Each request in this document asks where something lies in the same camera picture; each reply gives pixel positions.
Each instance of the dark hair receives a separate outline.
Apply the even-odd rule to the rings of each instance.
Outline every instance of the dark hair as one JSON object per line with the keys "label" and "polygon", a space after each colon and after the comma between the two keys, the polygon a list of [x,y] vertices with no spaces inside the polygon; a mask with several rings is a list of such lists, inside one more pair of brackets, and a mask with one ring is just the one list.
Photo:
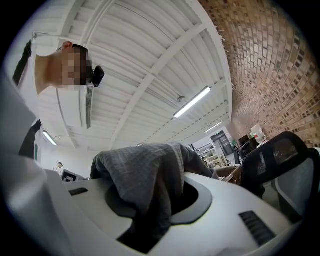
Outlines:
{"label": "dark hair", "polygon": [[81,55],[81,64],[80,64],[80,70],[81,70],[81,75],[80,75],[80,85],[85,86],[89,84],[92,81],[93,78],[93,66],[92,66],[92,60],[89,59],[89,51],[87,48],[78,45],[78,44],[73,44],[73,48],[77,48],[80,50],[80,55]]}

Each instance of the black grille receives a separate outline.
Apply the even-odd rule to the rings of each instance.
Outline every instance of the black grille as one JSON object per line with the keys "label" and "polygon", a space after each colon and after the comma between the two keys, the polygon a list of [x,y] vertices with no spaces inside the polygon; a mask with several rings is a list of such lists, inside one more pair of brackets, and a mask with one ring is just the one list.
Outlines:
{"label": "black grille", "polygon": [[276,237],[253,211],[240,213],[239,216],[259,246],[266,244]]}

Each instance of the ear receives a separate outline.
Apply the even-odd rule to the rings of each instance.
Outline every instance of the ear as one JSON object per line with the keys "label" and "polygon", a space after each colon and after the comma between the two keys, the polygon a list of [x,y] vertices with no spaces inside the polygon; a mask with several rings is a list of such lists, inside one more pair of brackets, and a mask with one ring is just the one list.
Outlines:
{"label": "ear", "polygon": [[72,47],[72,45],[73,45],[72,42],[70,42],[70,41],[65,41],[65,42],[62,44],[61,50],[70,48],[70,47]]}

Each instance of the ceiling beam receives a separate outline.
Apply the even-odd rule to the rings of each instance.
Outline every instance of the ceiling beam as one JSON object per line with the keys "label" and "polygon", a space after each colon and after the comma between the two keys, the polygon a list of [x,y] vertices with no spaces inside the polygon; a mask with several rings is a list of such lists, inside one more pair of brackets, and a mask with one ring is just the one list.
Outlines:
{"label": "ceiling beam", "polygon": [[84,2],[85,0],[72,0],[68,4],[61,18],[60,27],[56,32],[58,36],[68,36],[71,26],[76,18],[76,15],[79,12],[81,6],[84,4]]}
{"label": "ceiling beam", "polygon": [[95,34],[97,28],[99,27],[101,21],[103,20],[105,14],[112,7],[116,0],[102,0],[97,8],[94,10],[91,18],[86,24],[82,36],[80,38],[79,44],[88,47],[90,41]]}
{"label": "ceiling beam", "polygon": [[180,38],[175,41],[168,50],[159,58],[156,64],[151,68],[151,73],[158,75],[165,65],[195,36],[205,29],[203,24],[197,24],[185,32]]}
{"label": "ceiling beam", "polygon": [[232,83],[231,83],[231,74],[230,68],[228,64],[228,59],[226,55],[226,51],[224,45],[222,44],[222,40],[220,35],[214,26],[210,16],[206,12],[206,10],[202,7],[202,5],[195,0],[185,0],[185,2],[190,6],[190,8],[195,12],[195,14],[199,17],[200,21],[204,24],[206,30],[208,31],[215,48],[217,50],[218,56],[221,61],[223,74],[225,77],[225,82],[227,86],[227,94],[228,94],[228,102],[229,102],[229,120],[231,121],[232,117]]}
{"label": "ceiling beam", "polygon": [[187,32],[185,32],[182,36],[179,37],[178,40],[173,42],[173,44],[166,50],[166,52],[158,59],[158,61],[152,66],[151,73],[148,73],[143,79],[142,83],[132,96],[129,104],[126,106],[126,109],[112,135],[111,142],[108,146],[108,150],[111,150],[121,129],[125,125],[129,115],[139,102],[142,95],[145,93],[146,89],[151,85],[155,76],[159,74],[159,72],[163,69],[164,66],[187,44],[189,43],[195,36],[201,33],[205,29],[203,24],[197,24],[190,28]]}

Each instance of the white ceiling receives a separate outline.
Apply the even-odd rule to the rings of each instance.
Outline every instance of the white ceiling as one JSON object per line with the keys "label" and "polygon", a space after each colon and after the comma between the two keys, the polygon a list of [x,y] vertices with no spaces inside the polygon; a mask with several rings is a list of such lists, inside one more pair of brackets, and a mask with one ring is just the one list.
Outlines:
{"label": "white ceiling", "polygon": [[[67,126],[54,88],[40,95],[44,128],[63,147],[114,150],[138,143],[189,145],[231,118],[227,57],[212,21],[192,0],[52,0],[32,20],[38,54],[65,40],[89,49],[105,76],[94,89],[91,128]],[[180,118],[205,86],[211,92]],[[179,102],[178,97],[185,98]]]}

